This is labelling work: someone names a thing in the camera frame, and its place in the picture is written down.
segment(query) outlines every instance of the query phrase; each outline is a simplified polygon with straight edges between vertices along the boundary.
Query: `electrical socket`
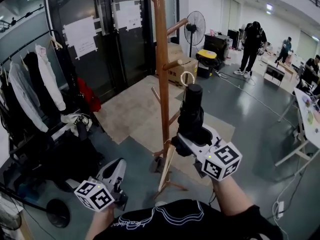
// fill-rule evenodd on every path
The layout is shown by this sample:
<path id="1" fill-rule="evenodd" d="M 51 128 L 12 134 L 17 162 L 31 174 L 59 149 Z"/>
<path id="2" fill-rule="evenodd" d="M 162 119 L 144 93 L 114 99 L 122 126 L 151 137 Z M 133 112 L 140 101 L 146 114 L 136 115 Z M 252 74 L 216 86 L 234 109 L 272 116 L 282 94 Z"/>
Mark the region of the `electrical socket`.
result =
<path id="1" fill-rule="evenodd" d="M 284 213 L 283 213 L 284 210 L 285 210 L 285 202 L 284 201 L 280 201 L 278 209 L 276 211 L 276 215 L 275 215 L 275 217 L 278 220 L 284 216 Z"/>

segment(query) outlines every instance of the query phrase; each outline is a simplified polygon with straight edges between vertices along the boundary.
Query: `wooden coat rack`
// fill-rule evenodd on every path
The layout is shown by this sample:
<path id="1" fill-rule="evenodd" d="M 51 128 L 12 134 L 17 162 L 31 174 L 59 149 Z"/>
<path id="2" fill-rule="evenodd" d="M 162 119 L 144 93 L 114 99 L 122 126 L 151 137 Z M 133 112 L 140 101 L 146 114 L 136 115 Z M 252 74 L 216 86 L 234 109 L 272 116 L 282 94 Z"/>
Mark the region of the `wooden coat rack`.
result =
<path id="1" fill-rule="evenodd" d="M 185 187 L 175 184 L 169 179 L 169 166 L 172 161 L 175 147 L 171 145 L 169 127 L 180 115 L 178 111 L 171 119 L 169 119 L 169 78 L 168 70 L 179 66 L 182 64 L 181 60 L 176 60 L 173 62 L 168 61 L 168 36 L 174 31 L 178 30 L 180 27 L 188 23 L 186 18 L 177 22 L 174 26 L 170 27 L 168 30 L 166 28 L 166 13 L 165 13 L 165 0 L 151 0 L 154 5 L 154 16 L 155 16 L 155 35 L 156 35 L 156 72 L 159 78 L 159 90 L 160 96 L 157 94 L 156 90 L 152 88 L 152 91 L 160 102 L 161 106 L 161 122 L 162 122 L 162 141 L 163 150 L 156 152 L 154 156 L 159 157 L 163 155 L 165 165 L 163 168 L 163 173 L 158 188 L 158 193 L 154 198 L 156 198 L 168 185 L 173 185 L 182 190 L 187 190 Z"/>

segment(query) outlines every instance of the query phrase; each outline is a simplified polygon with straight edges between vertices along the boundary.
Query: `white shirt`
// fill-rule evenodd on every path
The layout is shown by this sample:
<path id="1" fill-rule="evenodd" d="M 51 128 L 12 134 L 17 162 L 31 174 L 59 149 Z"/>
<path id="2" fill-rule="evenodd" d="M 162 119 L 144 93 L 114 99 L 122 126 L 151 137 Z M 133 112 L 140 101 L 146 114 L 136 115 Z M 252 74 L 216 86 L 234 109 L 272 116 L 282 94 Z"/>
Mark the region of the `white shirt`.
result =
<path id="1" fill-rule="evenodd" d="M 42 122 L 42 119 L 38 114 L 38 108 L 40 106 L 38 96 L 29 85 L 18 64 L 13 62 L 10 63 L 8 80 L 12 85 L 16 99 L 27 117 L 31 119 L 40 131 L 47 132 L 48 127 Z"/>
<path id="2" fill-rule="evenodd" d="M 40 45 L 36 45 L 35 52 L 38 57 L 39 71 L 40 71 L 44 86 L 48 90 L 58 110 L 64 111 L 66 109 L 66 104 L 58 88 L 58 85 L 56 82 L 56 76 L 54 71 L 52 70 L 51 63 L 48 60 L 47 50 L 46 48 Z"/>

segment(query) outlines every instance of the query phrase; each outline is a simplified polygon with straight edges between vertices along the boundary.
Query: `red bag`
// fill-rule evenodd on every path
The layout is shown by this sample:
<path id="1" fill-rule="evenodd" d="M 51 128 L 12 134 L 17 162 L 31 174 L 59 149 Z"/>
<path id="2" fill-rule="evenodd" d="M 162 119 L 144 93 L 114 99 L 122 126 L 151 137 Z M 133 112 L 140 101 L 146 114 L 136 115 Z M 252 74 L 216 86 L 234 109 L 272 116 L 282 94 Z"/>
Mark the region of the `red bag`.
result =
<path id="1" fill-rule="evenodd" d="M 95 93 L 87 86 L 85 81 L 77 78 L 80 93 L 83 95 L 84 100 L 88 103 L 91 112 L 98 112 L 101 109 L 101 103 Z"/>

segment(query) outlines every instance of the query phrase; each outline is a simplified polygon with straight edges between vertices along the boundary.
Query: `black t-shirt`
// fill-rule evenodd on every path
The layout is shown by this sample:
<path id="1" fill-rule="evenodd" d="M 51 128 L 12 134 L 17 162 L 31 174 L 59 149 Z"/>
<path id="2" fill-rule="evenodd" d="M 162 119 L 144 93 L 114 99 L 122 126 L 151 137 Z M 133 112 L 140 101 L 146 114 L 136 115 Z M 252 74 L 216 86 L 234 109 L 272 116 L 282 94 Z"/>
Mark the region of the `black t-shirt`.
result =
<path id="1" fill-rule="evenodd" d="M 253 51 L 258 51 L 261 46 L 261 42 L 265 43 L 267 41 L 266 33 L 264 30 L 262 32 L 257 31 L 252 27 L 252 23 L 246 25 L 244 30 L 246 32 L 246 39 L 244 48 Z"/>
<path id="2" fill-rule="evenodd" d="M 263 218 L 259 207 L 255 205 L 238 215 L 225 216 L 207 204 L 186 199 L 125 213 L 116 218 L 94 240 L 107 240 L 114 236 L 121 239 L 128 239 L 126 237 L 189 239 L 195 235 L 205 236 L 210 240 L 283 239 L 280 229 Z"/>
<path id="3" fill-rule="evenodd" d="M 308 61 L 305 63 L 306 65 L 308 65 L 310 68 L 312 68 L 316 74 L 318 74 L 319 71 L 319 66 L 318 64 L 315 63 L 315 59 L 314 58 L 310 58 L 308 59 Z M 312 81 L 314 82 L 318 82 L 318 77 L 315 76 L 309 69 L 305 69 L 302 79 L 305 80 L 308 84 L 311 85 Z"/>

